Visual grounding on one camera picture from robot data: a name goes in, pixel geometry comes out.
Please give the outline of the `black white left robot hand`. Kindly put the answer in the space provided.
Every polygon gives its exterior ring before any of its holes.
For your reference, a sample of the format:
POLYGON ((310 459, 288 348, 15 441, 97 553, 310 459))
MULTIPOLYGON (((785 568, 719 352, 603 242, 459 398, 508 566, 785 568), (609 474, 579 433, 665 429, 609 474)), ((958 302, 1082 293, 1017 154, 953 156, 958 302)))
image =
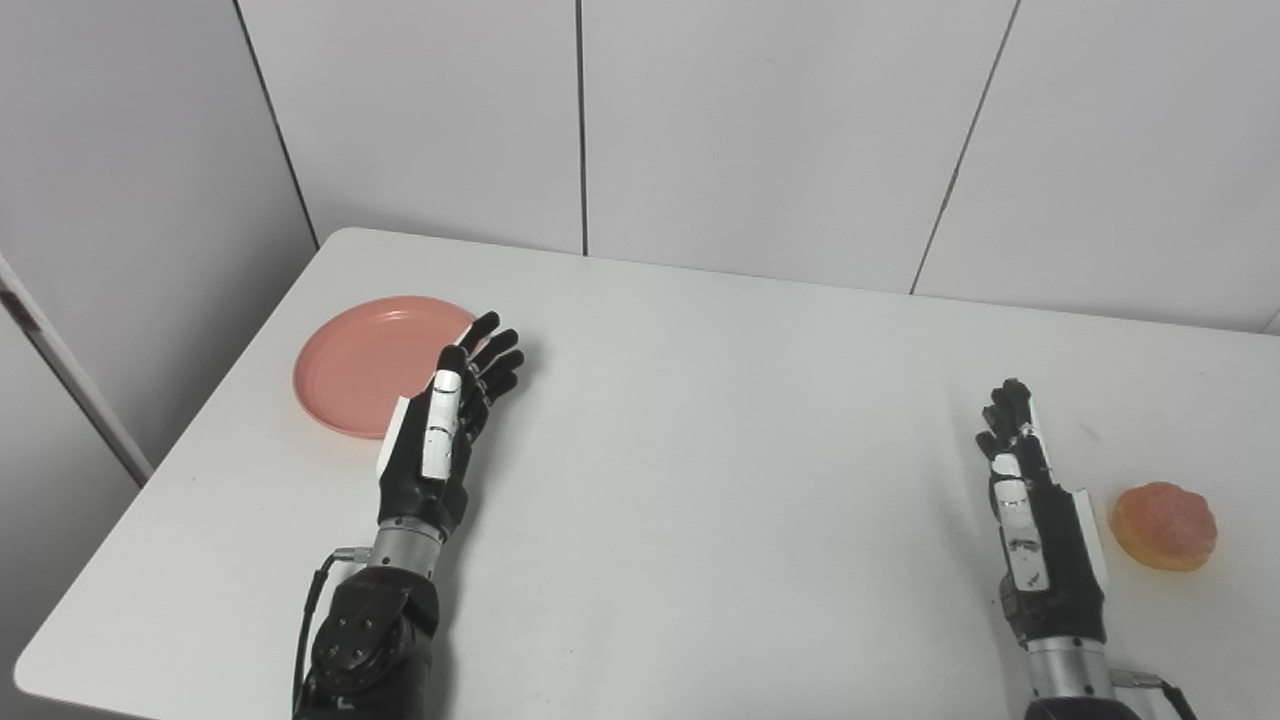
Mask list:
POLYGON ((448 539, 465 519, 474 445, 525 363, 518 332, 500 324, 493 310, 476 318, 426 387, 398 398, 378 466, 380 525, 421 524, 448 539))

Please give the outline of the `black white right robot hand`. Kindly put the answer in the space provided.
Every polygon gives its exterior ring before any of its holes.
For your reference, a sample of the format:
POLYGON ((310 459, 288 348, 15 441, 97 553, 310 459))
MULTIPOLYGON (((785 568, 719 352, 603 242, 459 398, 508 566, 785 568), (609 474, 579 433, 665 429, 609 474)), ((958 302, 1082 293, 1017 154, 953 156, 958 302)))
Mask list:
POLYGON ((1091 550, 1085 492, 1052 475, 1030 389, 1007 378, 980 413, 975 443, 989 469, 988 496, 1005 560, 998 596, 1021 646, 1059 637, 1105 643, 1105 591, 1091 550))

